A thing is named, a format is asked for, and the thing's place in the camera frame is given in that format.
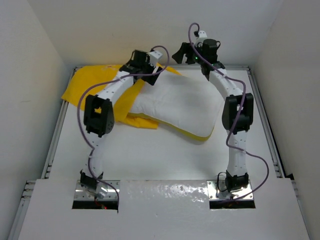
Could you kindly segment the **white pillow with yellow edge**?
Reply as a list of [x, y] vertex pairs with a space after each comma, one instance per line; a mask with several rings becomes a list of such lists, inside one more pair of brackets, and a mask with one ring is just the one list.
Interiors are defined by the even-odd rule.
[[202, 74], [188, 77], [171, 69], [162, 72], [154, 85], [143, 85], [127, 115], [165, 124], [205, 142], [223, 104], [217, 88]]

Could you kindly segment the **yellow Pikachu pillowcase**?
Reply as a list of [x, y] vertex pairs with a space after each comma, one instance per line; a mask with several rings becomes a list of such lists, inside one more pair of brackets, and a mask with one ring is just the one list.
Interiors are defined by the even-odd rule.
[[[61, 98], [77, 106], [85, 90], [93, 85], [113, 80], [120, 67], [120, 65], [88, 65], [80, 68], [72, 77]], [[156, 121], [130, 113], [131, 107], [144, 85], [145, 82], [143, 80], [138, 80], [118, 99], [113, 107], [116, 122], [121, 122], [135, 128], [152, 130], [158, 128], [159, 124]]]

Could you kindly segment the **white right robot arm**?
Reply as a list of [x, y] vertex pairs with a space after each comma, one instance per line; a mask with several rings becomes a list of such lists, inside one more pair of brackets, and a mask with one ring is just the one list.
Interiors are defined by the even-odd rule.
[[228, 76], [225, 66], [218, 61], [217, 51], [220, 42], [204, 39], [200, 43], [183, 42], [172, 58], [181, 64], [199, 64], [202, 74], [212, 83], [224, 99], [222, 125], [227, 132], [226, 145], [229, 148], [229, 160], [226, 169], [225, 187], [228, 192], [245, 188], [249, 184], [246, 167], [247, 132], [253, 123], [254, 97], [236, 86], [237, 79]]

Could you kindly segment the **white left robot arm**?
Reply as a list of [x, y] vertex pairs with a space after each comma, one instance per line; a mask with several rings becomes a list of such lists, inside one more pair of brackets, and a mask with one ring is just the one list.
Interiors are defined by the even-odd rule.
[[150, 51], [134, 50], [111, 81], [89, 87], [80, 97], [77, 105], [78, 126], [84, 141], [91, 148], [85, 167], [80, 171], [82, 187], [98, 192], [99, 185], [104, 188], [111, 186], [103, 180], [102, 162], [94, 156], [94, 152], [115, 125], [116, 102], [138, 80], [153, 86], [164, 70], [157, 67], [162, 56], [154, 48]]

